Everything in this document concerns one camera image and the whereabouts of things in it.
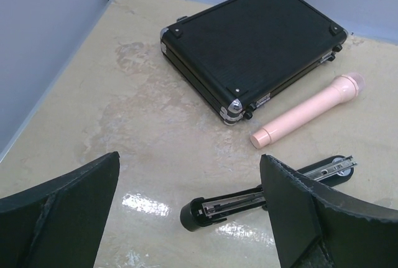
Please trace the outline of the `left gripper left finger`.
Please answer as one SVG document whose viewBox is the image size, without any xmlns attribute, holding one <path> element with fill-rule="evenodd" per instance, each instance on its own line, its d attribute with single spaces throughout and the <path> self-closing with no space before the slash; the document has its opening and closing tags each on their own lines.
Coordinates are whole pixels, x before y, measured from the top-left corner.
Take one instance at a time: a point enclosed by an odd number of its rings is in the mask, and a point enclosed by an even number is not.
<svg viewBox="0 0 398 268">
<path fill-rule="evenodd" d="M 107 153 L 1 199 L 1 267 L 93 267 L 120 169 Z"/>
</svg>

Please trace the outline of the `black stapler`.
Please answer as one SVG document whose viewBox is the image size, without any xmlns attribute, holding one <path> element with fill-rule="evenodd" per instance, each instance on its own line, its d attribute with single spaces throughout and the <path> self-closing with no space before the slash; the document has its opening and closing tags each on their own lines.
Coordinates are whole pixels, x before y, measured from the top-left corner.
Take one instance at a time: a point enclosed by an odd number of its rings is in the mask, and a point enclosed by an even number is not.
<svg viewBox="0 0 398 268">
<path fill-rule="evenodd" d="M 347 182 L 354 174 L 357 162 L 352 156 L 335 155 L 308 165 L 298 172 L 329 187 Z M 261 207 L 267 210 L 262 185 L 213 198 L 195 198 L 182 207 L 180 222 L 194 232 L 200 228 L 222 223 L 228 216 Z"/>
</svg>

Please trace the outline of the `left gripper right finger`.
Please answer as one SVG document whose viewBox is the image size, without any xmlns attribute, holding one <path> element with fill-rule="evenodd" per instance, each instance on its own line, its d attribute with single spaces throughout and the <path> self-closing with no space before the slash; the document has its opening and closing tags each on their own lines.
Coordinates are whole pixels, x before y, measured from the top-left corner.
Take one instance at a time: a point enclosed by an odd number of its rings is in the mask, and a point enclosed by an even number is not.
<svg viewBox="0 0 398 268">
<path fill-rule="evenodd" d="M 281 267 L 397 267 L 397 210 L 368 203 L 262 155 Z"/>
</svg>

